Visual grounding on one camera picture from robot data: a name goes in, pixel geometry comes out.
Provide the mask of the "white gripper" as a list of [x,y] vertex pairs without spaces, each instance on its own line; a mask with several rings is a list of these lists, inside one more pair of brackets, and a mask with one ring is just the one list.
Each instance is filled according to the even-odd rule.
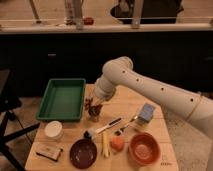
[[[109,101],[115,94],[116,92],[116,86],[112,84],[110,81],[108,81],[104,77],[100,77],[96,80],[93,94],[101,99],[98,100],[95,104],[95,106],[102,106],[102,103],[104,101]],[[93,102],[93,98],[87,98],[86,99],[86,105],[91,106]]]

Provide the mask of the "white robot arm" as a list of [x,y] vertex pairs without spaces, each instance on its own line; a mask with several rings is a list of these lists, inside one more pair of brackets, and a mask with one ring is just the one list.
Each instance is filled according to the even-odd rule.
[[109,60],[103,65],[102,75],[94,84],[92,97],[109,101],[118,85],[130,88],[168,108],[213,138],[213,100],[134,72],[133,62],[126,56]]

